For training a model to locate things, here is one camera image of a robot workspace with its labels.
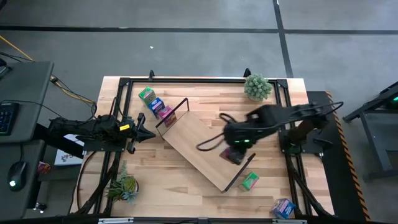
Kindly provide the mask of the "round pale green potted plant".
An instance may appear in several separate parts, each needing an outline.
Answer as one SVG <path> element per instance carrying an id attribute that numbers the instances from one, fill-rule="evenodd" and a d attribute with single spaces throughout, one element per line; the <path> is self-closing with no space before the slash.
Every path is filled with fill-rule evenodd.
<path id="1" fill-rule="evenodd" d="M 244 83 L 244 93 L 252 101 L 268 99 L 272 90 L 273 86 L 262 75 L 252 74 L 246 78 Z"/>

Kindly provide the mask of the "small pink packet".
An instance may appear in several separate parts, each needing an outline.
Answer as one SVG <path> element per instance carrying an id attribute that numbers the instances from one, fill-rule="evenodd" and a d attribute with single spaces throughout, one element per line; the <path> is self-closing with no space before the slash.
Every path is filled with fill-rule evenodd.
<path id="1" fill-rule="evenodd" d="M 40 161 L 37 166 L 38 174 L 46 174 L 51 169 L 51 165 Z"/>

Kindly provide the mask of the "spiky green succulent plant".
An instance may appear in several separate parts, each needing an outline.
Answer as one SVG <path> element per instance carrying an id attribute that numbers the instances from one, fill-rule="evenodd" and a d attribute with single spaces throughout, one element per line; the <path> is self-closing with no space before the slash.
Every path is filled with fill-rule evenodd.
<path id="1" fill-rule="evenodd" d="M 106 196 L 113 202 L 133 203 L 139 192 L 139 183 L 134 176 L 127 174 L 127 161 L 123 161 L 121 174 L 107 188 Z"/>

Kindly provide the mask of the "blue Frosted Flakes cereal box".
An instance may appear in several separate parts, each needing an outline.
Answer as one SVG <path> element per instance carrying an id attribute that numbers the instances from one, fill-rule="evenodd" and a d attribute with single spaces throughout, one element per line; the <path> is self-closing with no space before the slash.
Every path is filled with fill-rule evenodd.
<path id="1" fill-rule="evenodd" d="M 164 102 L 160 98 L 148 104 L 148 108 L 152 111 L 154 116 L 159 119 L 159 112 L 165 108 Z"/>
<path id="2" fill-rule="evenodd" d="M 274 202 L 271 214 L 280 219 L 289 219 L 296 209 L 296 205 L 287 198 L 280 198 Z"/>

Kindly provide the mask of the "black mat with hazard stripe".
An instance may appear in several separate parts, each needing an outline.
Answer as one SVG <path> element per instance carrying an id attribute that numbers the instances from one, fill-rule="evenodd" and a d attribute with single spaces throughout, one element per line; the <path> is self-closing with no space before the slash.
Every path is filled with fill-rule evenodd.
<path id="1" fill-rule="evenodd" d="M 318 137 L 332 142 L 333 147 L 325 150 L 322 158 L 313 154 L 302 156 L 308 187 L 322 207 L 338 218 L 370 221 L 341 120 L 336 112 L 327 119 L 328 124 Z"/>

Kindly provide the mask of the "white printed box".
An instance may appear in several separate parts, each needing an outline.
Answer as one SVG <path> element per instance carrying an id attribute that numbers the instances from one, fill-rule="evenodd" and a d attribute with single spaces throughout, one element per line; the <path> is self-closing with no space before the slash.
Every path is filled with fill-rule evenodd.
<path id="1" fill-rule="evenodd" d="M 83 141 L 78 140 L 76 138 L 75 134 L 64 135 L 64 138 L 71 140 L 80 146 L 84 146 L 84 144 L 85 144 Z M 54 165 L 55 166 L 74 166 L 74 165 L 81 165 L 82 162 L 83 162 L 83 159 L 80 159 L 76 156 L 73 156 L 71 154 L 64 152 L 63 150 L 58 149 L 56 156 L 55 156 Z"/>

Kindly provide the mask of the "dark device on desk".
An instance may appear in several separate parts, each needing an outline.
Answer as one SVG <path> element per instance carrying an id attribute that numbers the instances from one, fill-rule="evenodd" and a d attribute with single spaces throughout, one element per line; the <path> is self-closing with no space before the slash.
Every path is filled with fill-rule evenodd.
<path id="1" fill-rule="evenodd" d="M 12 70 L 12 67 L 10 67 L 5 60 L 0 58 L 0 80 Z"/>

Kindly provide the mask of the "black metal stand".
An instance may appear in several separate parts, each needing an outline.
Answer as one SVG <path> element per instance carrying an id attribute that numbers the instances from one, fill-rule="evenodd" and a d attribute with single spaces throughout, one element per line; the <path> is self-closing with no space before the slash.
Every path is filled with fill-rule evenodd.
<path id="1" fill-rule="evenodd" d="M 350 123 L 359 118 L 377 162 L 378 170 L 363 176 L 366 182 L 398 176 L 389 153 L 398 153 L 398 81 L 382 90 L 375 99 L 343 117 Z"/>

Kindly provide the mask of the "pink Raisin Bran cereal box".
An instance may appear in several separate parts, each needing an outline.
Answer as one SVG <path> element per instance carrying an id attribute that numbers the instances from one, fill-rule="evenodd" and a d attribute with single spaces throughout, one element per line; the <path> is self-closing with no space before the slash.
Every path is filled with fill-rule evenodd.
<path id="1" fill-rule="evenodd" d="M 227 160 L 228 162 L 234 164 L 231 160 L 231 153 L 232 150 L 237 150 L 237 151 L 245 151 L 247 149 L 240 148 L 240 147 L 228 147 L 226 148 L 223 152 L 220 153 L 220 157 L 223 158 L 224 160 Z"/>
<path id="2" fill-rule="evenodd" d="M 159 117 L 162 119 L 163 124 L 167 128 L 174 124 L 174 122 L 177 120 L 175 112 L 170 106 L 165 106 L 165 108 L 161 109 L 159 111 Z"/>

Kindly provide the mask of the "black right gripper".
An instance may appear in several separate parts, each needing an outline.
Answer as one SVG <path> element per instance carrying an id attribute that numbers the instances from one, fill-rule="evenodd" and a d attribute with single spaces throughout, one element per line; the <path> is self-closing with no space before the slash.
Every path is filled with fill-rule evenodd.
<path id="1" fill-rule="evenodd" d="M 261 138 L 261 132 L 253 130 L 247 122 L 229 122 L 223 128 L 224 140 L 232 149 L 231 160 L 241 164 L 247 150 L 252 148 Z"/>

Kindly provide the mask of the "black aluminium table frame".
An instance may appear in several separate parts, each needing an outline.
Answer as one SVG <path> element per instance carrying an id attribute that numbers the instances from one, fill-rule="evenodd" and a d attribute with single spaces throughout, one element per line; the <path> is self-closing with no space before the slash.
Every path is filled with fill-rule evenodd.
<path id="1" fill-rule="evenodd" d="M 210 129 L 210 141 L 216 143 L 224 122 L 220 113 L 242 121 L 259 103 L 244 94 L 243 78 L 167 78 L 152 82 L 136 78 L 132 86 L 129 114 L 146 116 L 147 129 L 159 133 L 163 127 L 139 99 L 138 94 L 151 87 L 176 114 L 193 114 Z M 279 137 L 273 134 L 260 140 L 251 150 L 253 159 L 245 173 L 254 172 L 259 180 L 244 191 L 238 183 L 229 189 L 213 185 L 160 136 L 139 143 L 134 154 L 123 153 L 127 172 L 139 183 L 133 203 L 116 202 L 114 217 L 221 217 L 269 218 L 279 198 L 290 198 L 290 183 Z"/>

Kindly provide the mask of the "silver metal bracket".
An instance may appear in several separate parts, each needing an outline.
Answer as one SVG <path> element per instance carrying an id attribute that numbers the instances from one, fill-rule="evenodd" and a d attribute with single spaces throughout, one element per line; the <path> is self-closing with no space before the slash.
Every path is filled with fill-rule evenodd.
<path id="1" fill-rule="evenodd" d="M 133 224 L 133 217 L 122 218 L 100 218 L 98 224 Z"/>
<path id="2" fill-rule="evenodd" d="M 272 219 L 272 224 L 308 224 L 306 220 L 298 219 Z"/>

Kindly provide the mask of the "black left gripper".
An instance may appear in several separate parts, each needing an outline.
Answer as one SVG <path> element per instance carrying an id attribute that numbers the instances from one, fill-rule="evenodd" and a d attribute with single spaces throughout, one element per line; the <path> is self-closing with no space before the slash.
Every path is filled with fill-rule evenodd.
<path id="1" fill-rule="evenodd" d="M 146 118 L 144 113 L 139 113 L 136 120 L 133 120 L 128 116 L 124 118 L 119 125 L 120 132 L 123 136 L 130 139 L 126 147 L 127 152 L 130 154 L 135 153 L 136 142 L 142 142 L 155 137 L 155 133 L 144 127 L 145 120 Z"/>

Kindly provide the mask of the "wooden shelf with black legs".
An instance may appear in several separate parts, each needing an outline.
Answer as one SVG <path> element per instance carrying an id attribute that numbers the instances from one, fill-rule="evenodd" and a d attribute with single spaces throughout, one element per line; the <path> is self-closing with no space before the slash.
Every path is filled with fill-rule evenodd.
<path id="1" fill-rule="evenodd" d="M 215 137 L 217 130 L 209 128 L 190 111 L 187 98 L 174 107 L 174 113 L 177 120 L 170 126 L 165 126 L 165 119 L 156 124 L 159 135 L 220 191 L 228 191 L 254 159 L 255 153 L 247 154 L 242 163 L 236 165 L 221 157 L 227 148 L 225 142 L 212 151 L 199 151 L 196 145 Z"/>

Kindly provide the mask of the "grey desk surface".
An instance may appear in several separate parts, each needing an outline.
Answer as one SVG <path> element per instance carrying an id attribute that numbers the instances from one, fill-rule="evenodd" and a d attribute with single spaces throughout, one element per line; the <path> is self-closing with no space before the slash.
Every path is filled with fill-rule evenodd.
<path id="1" fill-rule="evenodd" d="M 40 184 L 37 166 L 44 154 L 42 140 L 0 144 L 0 220 L 23 218 L 37 200 Z M 7 183 L 7 173 L 13 163 L 27 163 L 26 182 L 22 190 L 13 192 Z"/>
<path id="2" fill-rule="evenodd" d="M 20 62 L 9 66 L 12 70 L 0 80 L 0 103 L 18 103 L 19 110 L 11 134 L 0 136 L 0 144 L 32 139 L 53 71 L 52 62 Z"/>

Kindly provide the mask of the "black computer mouse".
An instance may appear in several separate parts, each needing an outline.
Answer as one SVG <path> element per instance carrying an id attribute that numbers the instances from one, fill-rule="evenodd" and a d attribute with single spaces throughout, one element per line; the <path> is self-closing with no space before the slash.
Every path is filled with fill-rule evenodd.
<path id="1" fill-rule="evenodd" d="M 7 183 L 9 189 L 13 192 L 20 191 L 24 188 L 26 182 L 27 163 L 18 161 L 13 163 L 7 173 Z"/>

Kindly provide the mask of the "green Apple Jacks cereal box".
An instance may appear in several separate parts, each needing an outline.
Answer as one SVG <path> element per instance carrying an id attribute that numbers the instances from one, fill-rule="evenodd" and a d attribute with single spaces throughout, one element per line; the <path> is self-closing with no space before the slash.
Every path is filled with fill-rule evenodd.
<path id="1" fill-rule="evenodd" d="M 239 186 L 243 191 L 250 191 L 256 182 L 259 180 L 259 176 L 255 172 L 250 172 Z"/>
<path id="2" fill-rule="evenodd" d="M 157 97 L 155 94 L 155 91 L 147 86 L 145 87 L 139 94 L 138 97 L 141 99 L 141 101 L 145 104 L 145 105 L 149 105 L 151 104 Z"/>

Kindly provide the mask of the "black table edge bar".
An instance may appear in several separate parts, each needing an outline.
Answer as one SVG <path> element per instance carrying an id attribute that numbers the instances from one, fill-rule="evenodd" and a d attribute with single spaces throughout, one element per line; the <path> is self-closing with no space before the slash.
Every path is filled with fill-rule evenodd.
<path id="1" fill-rule="evenodd" d="M 0 221 L 0 224 L 98 224 L 103 214 L 94 215 L 67 215 L 44 218 L 26 218 Z M 133 217 L 133 224 L 272 224 L 275 218 L 172 218 L 172 217 Z M 298 220 L 306 220 L 308 224 L 391 224 L 374 221 L 352 221 L 336 217 L 316 217 L 302 215 Z"/>

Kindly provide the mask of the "black backlit keyboard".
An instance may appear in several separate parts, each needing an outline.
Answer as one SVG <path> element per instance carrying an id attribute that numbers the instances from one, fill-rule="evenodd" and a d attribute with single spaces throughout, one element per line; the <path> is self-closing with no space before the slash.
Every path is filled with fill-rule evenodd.
<path id="1" fill-rule="evenodd" d="M 0 103 L 0 136 L 11 134 L 18 110 L 18 103 Z"/>

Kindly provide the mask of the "black diagonal support beam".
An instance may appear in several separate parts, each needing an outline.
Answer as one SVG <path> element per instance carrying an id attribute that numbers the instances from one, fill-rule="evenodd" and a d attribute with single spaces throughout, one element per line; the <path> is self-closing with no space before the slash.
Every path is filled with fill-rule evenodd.
<path id="1" fill-rule="evenodd" d="M 48 128 L 37 124 L 32 137 L 33 140 L 43 140 L 46 145 L 60 149 L 80 159 L 83 158 L 83 146 L 73 142 L 72 140 L 62 137 L 53 137 L 48 133 Z"/>

